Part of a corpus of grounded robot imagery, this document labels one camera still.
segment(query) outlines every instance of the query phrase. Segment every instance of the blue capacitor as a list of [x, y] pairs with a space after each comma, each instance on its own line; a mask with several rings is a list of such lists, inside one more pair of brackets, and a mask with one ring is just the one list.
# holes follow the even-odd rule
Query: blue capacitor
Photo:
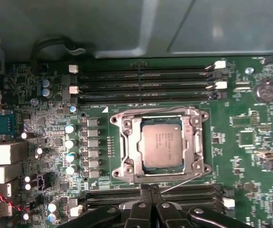
[[51, 214], [48, 215], [48, 221], [49, 222], [55, 222], [59, 217], [59, 212], [56, 210], [54, 212], [51, 212]]
[[76, 106], [71, 106], [70, 107], [70, 112], [71, 113], [76, 113], [77, 110], [78, 110], [78, 108], [76, 108]]
[[52, 91], [50, 91], [49, 89], [45, 88], [41, 91], [41, 95], [49, 98], [49, 97], [52, 97], [53, 93]]
[[50, 81], [47, 80], [47, 79], [43, 79], [42, 82], [41, 82], [41, 85], [42, 85], [42, 87], [44, 87], [44, 88], [51, 88], [51, 83], [50, 83]]

